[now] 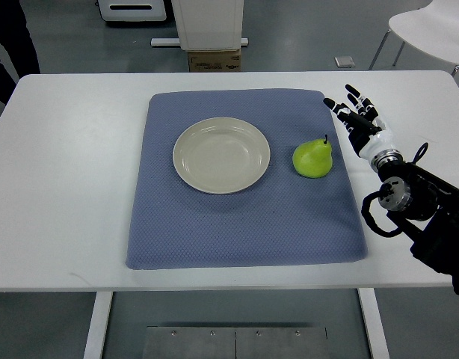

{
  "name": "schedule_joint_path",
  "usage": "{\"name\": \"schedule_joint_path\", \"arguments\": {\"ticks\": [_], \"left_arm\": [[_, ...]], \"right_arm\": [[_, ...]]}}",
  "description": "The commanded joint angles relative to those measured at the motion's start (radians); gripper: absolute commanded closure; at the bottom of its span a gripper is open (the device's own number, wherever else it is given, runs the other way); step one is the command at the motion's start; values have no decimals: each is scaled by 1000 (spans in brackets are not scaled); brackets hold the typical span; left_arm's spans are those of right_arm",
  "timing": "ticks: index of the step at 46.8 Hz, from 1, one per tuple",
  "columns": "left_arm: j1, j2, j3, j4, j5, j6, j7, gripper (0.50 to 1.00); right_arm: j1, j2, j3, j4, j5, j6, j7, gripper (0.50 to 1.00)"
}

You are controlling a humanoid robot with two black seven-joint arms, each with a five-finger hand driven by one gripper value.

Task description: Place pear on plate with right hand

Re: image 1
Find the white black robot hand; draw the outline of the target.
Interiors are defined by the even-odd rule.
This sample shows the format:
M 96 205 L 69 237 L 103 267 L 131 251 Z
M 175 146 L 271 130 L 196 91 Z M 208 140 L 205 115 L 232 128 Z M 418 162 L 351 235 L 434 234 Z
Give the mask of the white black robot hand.
M 324 98 L 323 103 L 345 127 L 354 152 L 370 162 L 382 151 L 394 150 L 392 132 L 380 118 L 372 101 L 350 84 L 346 84 L 345 89 L 354 109 L 330 98 Z

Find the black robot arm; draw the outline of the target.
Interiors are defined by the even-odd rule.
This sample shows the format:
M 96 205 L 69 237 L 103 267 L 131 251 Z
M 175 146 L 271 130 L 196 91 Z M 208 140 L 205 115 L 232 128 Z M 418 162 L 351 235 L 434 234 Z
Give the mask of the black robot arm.
M 459 295 L 459 189 L 416 165 L 427 149 L 423 144 L 411 162 L 397 150 L 375 155 L 371 166 L 382 184 L 364 198 L 361 212 L 378 235 L 408 236 L 413 257 L 449 275 Z

